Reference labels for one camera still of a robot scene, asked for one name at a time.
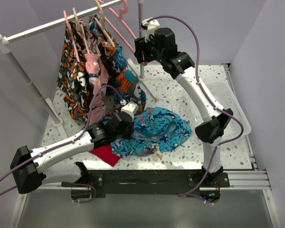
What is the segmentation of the blue shark print shorts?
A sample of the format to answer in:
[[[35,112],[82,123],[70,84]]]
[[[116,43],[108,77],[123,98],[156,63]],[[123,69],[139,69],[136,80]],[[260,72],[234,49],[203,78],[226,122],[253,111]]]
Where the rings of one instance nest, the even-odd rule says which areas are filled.
[[[130,139],[119,137],[111,143],[112,154],[143,157],[157,151],[173,151],[191,134],[189,123],[178,114],[162,107],[149,107],[135,116]]]

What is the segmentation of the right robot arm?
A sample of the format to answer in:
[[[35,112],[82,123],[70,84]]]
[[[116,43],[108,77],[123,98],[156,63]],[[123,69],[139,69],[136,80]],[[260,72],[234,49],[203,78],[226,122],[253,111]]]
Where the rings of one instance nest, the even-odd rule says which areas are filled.
[[[138,63],[157,61],[187,92],[197,107],[203,122],[195,128],[195,134],[203,142],[204,163],[200,174],[206,186],[212,187],[223,173],[219,143],[233,111],[225,109],[215,100],[198,75],[198,69],[186,52],[178,51],[175,34],[170,28],[143,27],[146,34],[135,42],[135,57]]]

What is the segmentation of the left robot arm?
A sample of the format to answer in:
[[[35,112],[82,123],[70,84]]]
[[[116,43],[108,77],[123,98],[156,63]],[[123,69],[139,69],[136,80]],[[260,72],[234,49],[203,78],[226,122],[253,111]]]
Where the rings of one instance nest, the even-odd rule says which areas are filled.
[[[108,146],[119,136],[130,137],[136,111],[136,105],[127,104],[108,122],[94,123],[72,137],[32,150],[18,148],[10,164],[18,192],[26,194],[39,188],[48,178],[45,171],[69,157]]]

